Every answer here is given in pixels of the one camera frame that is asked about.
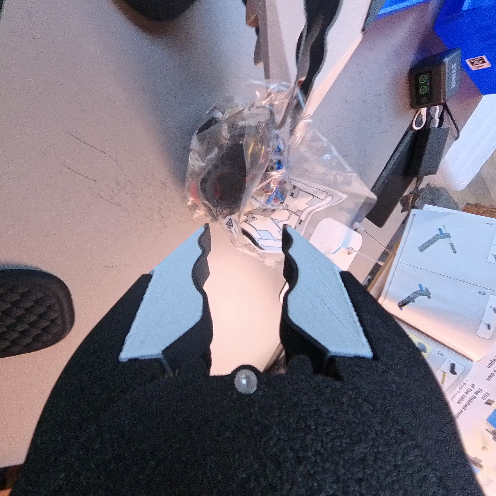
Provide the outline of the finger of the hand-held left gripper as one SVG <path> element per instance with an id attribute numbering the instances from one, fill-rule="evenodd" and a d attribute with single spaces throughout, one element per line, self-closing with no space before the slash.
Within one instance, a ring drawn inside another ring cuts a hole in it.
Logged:
<path id="1" fill-rule="evenodd" d="M 306 103 L 320 103 L 373 22 L 372 1 L 296 1 L 303 26 L 294 59 Z"/>
<path id="2" fill-rule="evenodd" d="M 293 6 L 293 1 L 245 1 L 245 22 L 256 36 L 253 64 L 265 79 L 294 81 L 297 18 L 288 12 Z"/>

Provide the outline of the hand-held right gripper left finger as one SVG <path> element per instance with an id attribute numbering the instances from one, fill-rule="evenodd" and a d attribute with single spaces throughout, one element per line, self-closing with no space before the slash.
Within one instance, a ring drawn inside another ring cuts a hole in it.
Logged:
<path id="1" fill-rule="evenodd" d="M 207 294 L 209 225 L 197 229 L 150 272 L 119 361 L 160 360 L 175 371 L 199 356 L 211 367 L 213 322 Z"/>

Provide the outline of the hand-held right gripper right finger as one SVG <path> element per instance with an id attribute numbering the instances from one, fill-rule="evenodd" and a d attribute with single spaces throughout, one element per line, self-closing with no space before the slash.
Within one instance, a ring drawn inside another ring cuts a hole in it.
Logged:
<path id="1" fill-rule="evenodd" d="M 283 295 L 280 342 L 287 368 L 306 357 L 323 374 L 335 357 L 372 359 L 373 350 L 341 277 L 341 270 L 294 228 L 282 234 Z"/>

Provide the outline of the large clear plastic bag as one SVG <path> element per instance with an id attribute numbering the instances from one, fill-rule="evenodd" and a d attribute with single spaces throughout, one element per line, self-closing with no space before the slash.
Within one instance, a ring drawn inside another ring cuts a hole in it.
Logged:
<path id="1" fill-rule="evenodd" d="M 276 187 L 282 187 L 286 193 L 290 180 L 316 183 L 347 194 L 343 202 L 311 214 L 302 229 L 295 229 L 308 241 L 318 222 L 325 218 L 357 231 L 376 203 L 376 196 L 304 114 L 303 103 L 303 96 L 294 85 L 253 81 L 240 95 L 226 96 L 211 105 L 190 143 L 185 173 L 188 207 L 195 217 L 218 225 L 236 249 L 273 268 L 282 267 L 283 251 L 260 251 L 244 238 L 238 225 L 252 196 L 262 198 Z M 237 139 L 243 140 L 245 148 L 245 194 L 239 212 L 216 215 L 202 202 L 199 180 L 207 160 Z"/>

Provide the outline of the black device green display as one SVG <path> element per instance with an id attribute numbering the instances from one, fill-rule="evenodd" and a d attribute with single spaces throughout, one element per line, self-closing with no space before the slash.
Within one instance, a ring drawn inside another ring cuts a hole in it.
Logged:
<path id="1" fill-rule="evenodd" d="M 419 110 L 443 106 L 458 92 L 461 74 L 461 48 L 429 56 L 408 71 L 410 105 Z"/>

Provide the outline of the instruction booklet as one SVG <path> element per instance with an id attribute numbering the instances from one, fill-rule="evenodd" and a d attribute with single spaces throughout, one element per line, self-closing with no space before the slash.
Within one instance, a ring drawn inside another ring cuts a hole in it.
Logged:
<path id="1" fill-rule="evenodd" d="M 480 361 L 495 344 L 495 219 L 430 205 L 413 210 L 379 303 Z"/>

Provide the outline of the black power adapter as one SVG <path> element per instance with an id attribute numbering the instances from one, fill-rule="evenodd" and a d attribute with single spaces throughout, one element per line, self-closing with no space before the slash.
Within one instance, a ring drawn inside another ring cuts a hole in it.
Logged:
<path id="1" fill-rule="evenodd" d="M 441 164 L 450 134 L 449 127 L 423 127 L 414 129 L 406 159 L 406 177 L 434 176 Z"/>

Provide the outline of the white box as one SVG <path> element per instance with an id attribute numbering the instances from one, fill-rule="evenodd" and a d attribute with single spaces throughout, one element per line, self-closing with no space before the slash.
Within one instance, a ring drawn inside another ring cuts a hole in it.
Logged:
<path id="1" fill-rule="evenodd" d="M 441 188 L 465 189 L 495 151 L 495 94 L 485 95 L 445 153 L 433 182 Z"/>

